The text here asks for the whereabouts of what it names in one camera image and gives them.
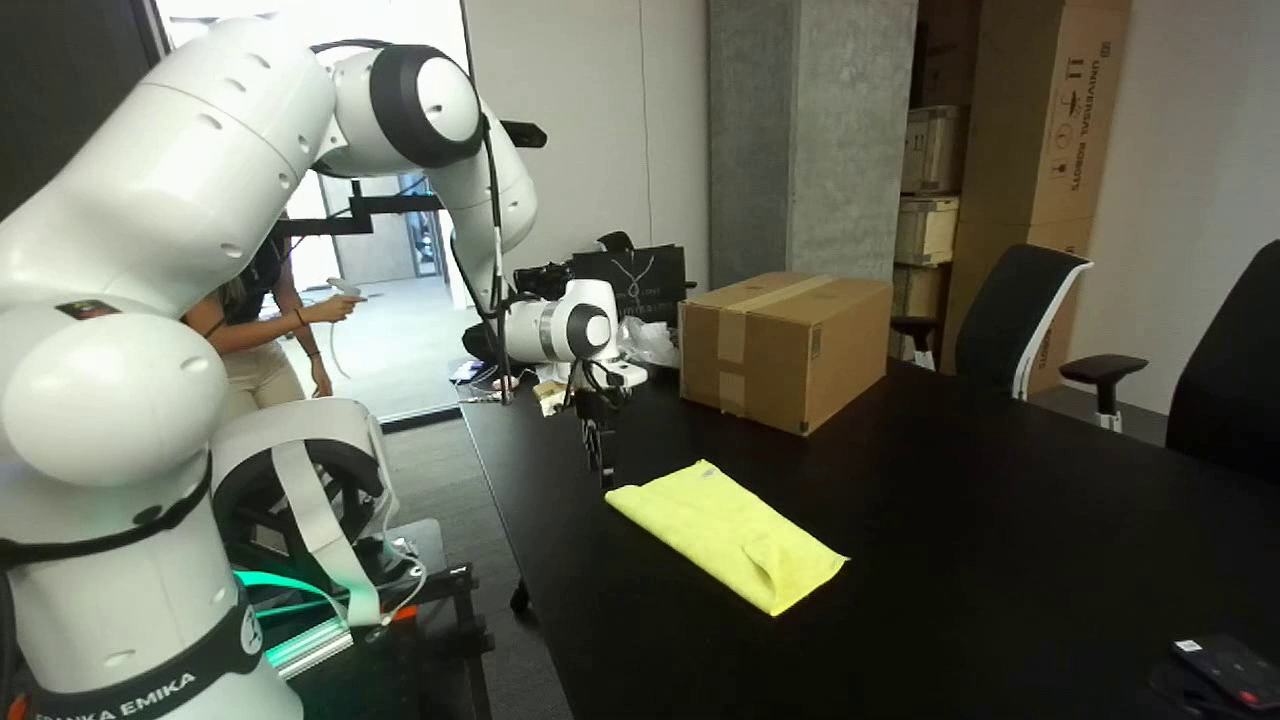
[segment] black office chair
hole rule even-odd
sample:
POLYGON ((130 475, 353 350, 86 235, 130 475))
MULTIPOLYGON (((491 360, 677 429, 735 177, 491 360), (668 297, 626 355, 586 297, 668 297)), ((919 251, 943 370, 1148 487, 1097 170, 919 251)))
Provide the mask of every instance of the black office chair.
POLYGON ((1252 256, 1199 336, 1166 442, 1280 479, 1280 241, 1252 256))
MULTIPOLYGON (((1089 266, 1092 262, 1079 256, 1014 242, 964 317, 958 336, 958 378, 991 393, 998 400, 1027 400, 1042 345, 1066 297, 1089 266)), ((936 367, 936 318, 897 317, 894 329, 914 338, 916 365, 936 367)))

